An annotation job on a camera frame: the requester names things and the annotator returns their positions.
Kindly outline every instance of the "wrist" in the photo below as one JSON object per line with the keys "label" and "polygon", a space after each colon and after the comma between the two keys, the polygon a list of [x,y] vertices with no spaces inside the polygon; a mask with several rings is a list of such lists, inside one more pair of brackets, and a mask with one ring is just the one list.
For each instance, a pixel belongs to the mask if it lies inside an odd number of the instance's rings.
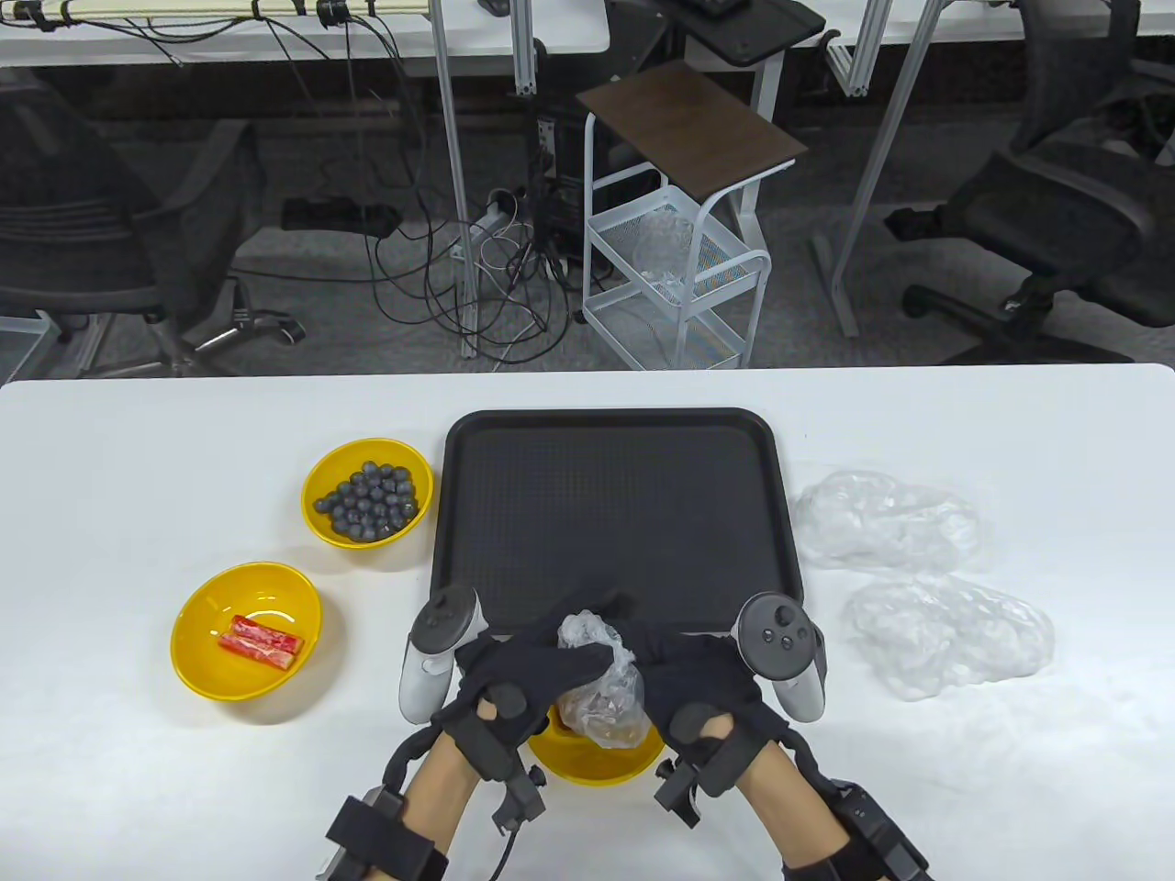
{"label": "wrist", "polygon": [[429,753],[429,761],[437,766],[437,771],[444,774],[452,784],[458,794],[472,795],[474,789],[482,781],[481,775],[474,771],[469,759],[461,752],[451,737],[441,733],[437,742],[432,745]]}

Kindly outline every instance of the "chair armrest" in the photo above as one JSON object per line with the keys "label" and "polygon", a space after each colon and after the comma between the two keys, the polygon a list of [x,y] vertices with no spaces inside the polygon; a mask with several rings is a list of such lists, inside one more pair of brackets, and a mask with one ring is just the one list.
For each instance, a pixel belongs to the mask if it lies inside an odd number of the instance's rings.
{"label": "chair armrest", "polygon": [[230,163],[241,141],[250,130],[247,120],[221,120],[204,141],[183,182],[161,207],[162,213],[182,211],[195,204],[213,186],[224,166]]}
{"label": "chair armrest", "polygon": [[1026,153],[1012,154],[1001,152],[1000,156],[1021,172],[1035,175],[1036,177],[1043,177],[1046,181],[1052,181],[1060,187],[1072,189],[1095,202],[1100,202],[1133,226],[1143,241],[1149,238],[1150,234],[1154,233],[1155,220],[1150,215],[1150,210],[1136,199],[1122,193],[1120,189],[1115,189],[1104,181],[1089,177],[1065,166],[1046,162],[1039,156]]}

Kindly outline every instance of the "white table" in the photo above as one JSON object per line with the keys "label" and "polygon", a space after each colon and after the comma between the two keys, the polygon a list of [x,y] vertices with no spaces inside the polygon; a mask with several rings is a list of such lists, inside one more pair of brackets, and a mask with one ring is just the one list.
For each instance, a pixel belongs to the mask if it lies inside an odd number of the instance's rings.
{"label": "white table", "polygon": [[[434,531],[430,516],[384,551],[328,547],[297,510],[310,465],[388,435],[439,468],[449,426],[482,408],[686,404],[763,415],[792,491],[834,466],[873,466],[965,492],[992,526],[973,578],[1056,624],[1056,660],[1040,675],[904,704],[839,623],[868,578],[805,571],[831,670],[828,712],[804,731],[826,772],[871,789],[939,879],[1167,876],[1175,375],[1127,365],[0,389],[0,877],[310,877],[333,852],[322,836],[342,799],[378,780],[408,732],[397,675]],[[286,690],[212,704],[170,670],[172,623],[204,579],[254,559],[317,584],[323,639]],[[653,803],[656,782],[552,782],[506,877],[778,879],[737,794],[705,800],[690,832]],[[481,787],[449,879],[489,876],[499,798]]]}
{"label": "white table", "polygon": [[[358,4],[356,14],[363,8]],[[454,58],[509,58],[512,54],[510,22],[496,19],[477,0],[443,0],[449,55]],[[324,29],[317,18],[282,19],[331,58],[344,58],[342,28]],[[419,15],[384,18],[405,59],[432,58],[432,32]],[[535,36],[552,54],[604,52],[609,46],[604,0],[542,0],[533,4]],[[157,22],[167,31],[166,23]],[[296,59],[315,59],[316,53],[300,40],[278,31]],[[190,46],[168,46],[184,62],[284,61],[286,55],[262,22],[247,22],[219,36]],[[385,58],[382,46],[360,27],[351,28],[354,58]],[[53,34],[0,28],[0,66],[36,67],[59,65],[157,65],[168,63],[146,40],[96,27],[63,28]]]}

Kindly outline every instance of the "vr controller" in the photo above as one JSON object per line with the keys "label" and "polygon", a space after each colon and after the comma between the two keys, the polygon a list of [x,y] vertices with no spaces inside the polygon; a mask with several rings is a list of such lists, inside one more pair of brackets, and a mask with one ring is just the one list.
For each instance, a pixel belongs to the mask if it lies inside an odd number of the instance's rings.
{"label": "vr controller", "polygon": [[[455,655],[489,625],[477,592],[450,585],[435,593],[416,616],[404,647],[400,712],[424,725],[449,694]],[[731,628],[743,661],[771,681],[779,705],[798,722],[824,715],[828,672],[824,634],[800,604],[783,593],[759,593],[744,605]]]}
{"label": "vr controller", "polygon": [[772,684],[788,717],[814,722],[824,715],[824,634],[799,603],[783,593],[758,593],[743,604],[731,635],[743,663]]}
{"label": "vr controller", "polygon": [[457,650],[489,627],[477,592],[462,585],[437,591],[416,616],[404,646],[400,712],[424,725],[444,706]]}

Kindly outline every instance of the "clear plastic wrap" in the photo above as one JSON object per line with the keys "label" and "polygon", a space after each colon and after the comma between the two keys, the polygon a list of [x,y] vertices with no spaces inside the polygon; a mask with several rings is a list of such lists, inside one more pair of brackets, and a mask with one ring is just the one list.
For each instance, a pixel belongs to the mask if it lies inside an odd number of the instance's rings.
{"label": "clear plastic wrap", "polygon": [[904,700],[1029,677],[1053,660],[1048,616],[952,576],[875,581],[850,597],[845,618],[866,660]]}
{"label": "clear plastic wrap", "polygon": [[642,216],[632,262],[650,284],[680,303],[685,294],[685,263],[690,258],[693,224],[674,210],[663,208]]}
{"label": "clear plastic wrap", "polygon": [[645,690],[620,635],[593,612],[569,614],[559,626],[559,647],[599,643],[612,647],[612,666],[595,682],[572,688],[558,700],[563,724],[605,749],[633,749],[649,734]]}
{"label": "clear plastic wrap", "polygon": [[979,550],[975,510],[945,490],[875,471],[838,471],[795,503],[804,557],[825,569],[952,572]]}

